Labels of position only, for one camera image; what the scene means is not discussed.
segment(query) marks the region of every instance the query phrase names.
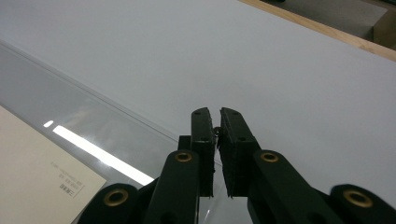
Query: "paper sheet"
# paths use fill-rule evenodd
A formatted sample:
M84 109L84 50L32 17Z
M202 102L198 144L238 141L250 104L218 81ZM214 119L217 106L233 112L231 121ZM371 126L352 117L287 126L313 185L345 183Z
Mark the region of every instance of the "paper sheet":
M71 223L105 180L0 106L0 223Z

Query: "wooden edge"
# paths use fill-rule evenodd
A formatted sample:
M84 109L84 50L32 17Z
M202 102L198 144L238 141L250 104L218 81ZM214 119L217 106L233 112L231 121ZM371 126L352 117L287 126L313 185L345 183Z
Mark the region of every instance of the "wooden edge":
M282 9L279 7L274 7L270 4L262 2L260 0L239 0L239 1L243 2L245 4L248 4L250 6L256 7L258 9L261 9L263 11L269 12L271 14L274 14L274 15L281 17L287 21L292 21L294 23L300 24L306 28L309 28L309 29L319 32L321 34L327 35L334 39L338 39L340 41L348 43L349 45L355 46L359 49L364 49L364 50L369 51L373 54L379 55L381 57L384 57L384 58L387 58L389 60L396 62L396 50L387 49L387 48L377 45L373 42L356 37L354 35L347 34L345 32L334 29L330 26L324 25L322 23L309 20L308 18L299 16L299 15L289 12L285 9Z

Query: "black mechanical arm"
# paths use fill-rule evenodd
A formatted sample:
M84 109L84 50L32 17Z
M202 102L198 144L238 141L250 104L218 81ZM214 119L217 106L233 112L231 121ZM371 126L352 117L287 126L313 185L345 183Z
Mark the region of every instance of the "black mechanical arm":
M191 114L191 135L179 137L161 176L136 189L115 184L99 191L79 224L198 223L200 197L213 196L216 147L230 197L247 197L255 224L396 223L396 211L353 185L313 189L280 153L262 150L242 115L222 108L213 128L207 108Z

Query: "white tabletop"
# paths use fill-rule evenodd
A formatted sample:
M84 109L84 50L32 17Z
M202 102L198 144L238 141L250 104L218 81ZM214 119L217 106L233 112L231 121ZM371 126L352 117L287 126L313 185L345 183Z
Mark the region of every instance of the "white tabletop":
M313 187L396 206L395 62L226 0L4 0L0 39L175 139L238 110Z

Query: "clear plastic sheet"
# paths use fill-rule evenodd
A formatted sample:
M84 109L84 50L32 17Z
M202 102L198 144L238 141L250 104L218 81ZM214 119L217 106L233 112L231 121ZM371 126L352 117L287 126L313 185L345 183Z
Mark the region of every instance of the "clear plastic sheet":
M126 183L139 189L142 184L82 150L61 131L80 137L152 178L160 175L167 155L177 149L176 139L161 132L161 127L136 119L34 59L0 45L0 61L0 105L104 177L104 187ZM219 155L216 161L215 197L201 198L199 223L251 222L247 200L227 198Z

